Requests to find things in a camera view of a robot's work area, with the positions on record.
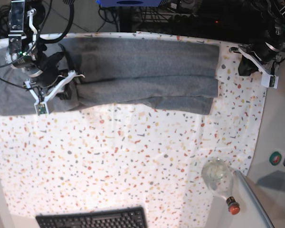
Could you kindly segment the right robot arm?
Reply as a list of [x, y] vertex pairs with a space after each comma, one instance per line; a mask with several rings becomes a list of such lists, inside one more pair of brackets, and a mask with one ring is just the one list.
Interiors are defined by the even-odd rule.
[[9, 11], [9, 46], [4, 68], [11, 66], [22, 69], [30, 77], [28, 85], [20, 89], [38, 93], [43, 101], [43, 91], [52, 92], [67, 74], [73, 70], [74, 63], [60, 41], [67, 35], [73, 24], [74, 1], [63, 2], [69, 7], [68, 24], [63, 33], [55, 39], [41, 38], [41, 32], [49, 17], [40, 0], [13, 0]]

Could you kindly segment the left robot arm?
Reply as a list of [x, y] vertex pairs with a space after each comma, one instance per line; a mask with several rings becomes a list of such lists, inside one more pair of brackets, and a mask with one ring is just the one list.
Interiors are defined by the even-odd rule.
[[271, 64], [271, 74], [274, 74], [282, 62], [277, 56], [285, 49], [285, 0], [251, 0], [249, 3], [261, 18], [256, 20], [258, 37], [251, 38], [251, 43], [242, 48], [262, 66]]

